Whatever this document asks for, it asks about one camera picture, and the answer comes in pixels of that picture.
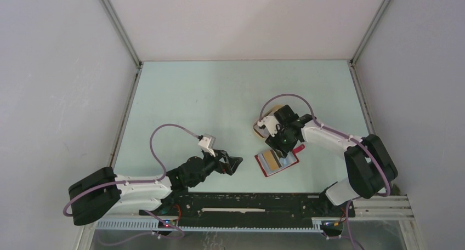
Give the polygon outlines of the gold card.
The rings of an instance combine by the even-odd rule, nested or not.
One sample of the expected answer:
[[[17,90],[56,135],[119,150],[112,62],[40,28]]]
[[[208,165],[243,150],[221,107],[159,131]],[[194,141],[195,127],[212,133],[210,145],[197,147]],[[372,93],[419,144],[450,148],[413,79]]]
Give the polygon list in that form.
[[[276,171],[282,167],[280,158],[274,150],[266,150],[261,153],[261,162],[270,171]]]

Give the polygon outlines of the red card holder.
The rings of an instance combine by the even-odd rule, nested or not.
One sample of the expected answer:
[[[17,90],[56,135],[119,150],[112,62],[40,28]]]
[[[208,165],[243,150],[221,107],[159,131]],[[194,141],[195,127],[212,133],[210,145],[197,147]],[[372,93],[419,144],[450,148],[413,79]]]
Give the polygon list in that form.
[[[269,149],[256,154],[254,158],[260,166],[264,176],[270,177],[299,163],[297,154],[304,149],[305,145],[301,144],[289,152],[286,157],[279,157],[274,150]]]

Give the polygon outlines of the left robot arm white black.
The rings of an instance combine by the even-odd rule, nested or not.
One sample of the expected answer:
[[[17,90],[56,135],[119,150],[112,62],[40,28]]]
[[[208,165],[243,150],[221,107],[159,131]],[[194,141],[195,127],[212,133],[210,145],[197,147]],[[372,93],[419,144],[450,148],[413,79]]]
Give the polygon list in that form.
[[[233,175],[242,161],[224,150],[203,152],[202,157],[190,157],[165,175],[154,177],[128,177],[103,167],[69,187],[70,202],[63,214],[72,217],[75,226],[96,222],[108,214],[147,210],[167,215],[176,196],[204,182],[213,172]]]

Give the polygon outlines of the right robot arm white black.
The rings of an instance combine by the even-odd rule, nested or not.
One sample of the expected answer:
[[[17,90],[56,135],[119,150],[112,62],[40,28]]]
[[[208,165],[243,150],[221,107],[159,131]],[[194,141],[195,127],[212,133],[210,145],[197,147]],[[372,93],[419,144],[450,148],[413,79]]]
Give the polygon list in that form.
[[[279,157],[287,157],[298,143],[316,144],[345,161],[347,177],[327,187],[319,200],[319,209],[326,216],[335,215],[341,204],[356,198],[369,199],[385,189],[390,195],[390,183],[398,170],[381,138],[349,135],[327,127],[313,115],[297,115],[288,105],[257,121],[265,130],[266,144]]]

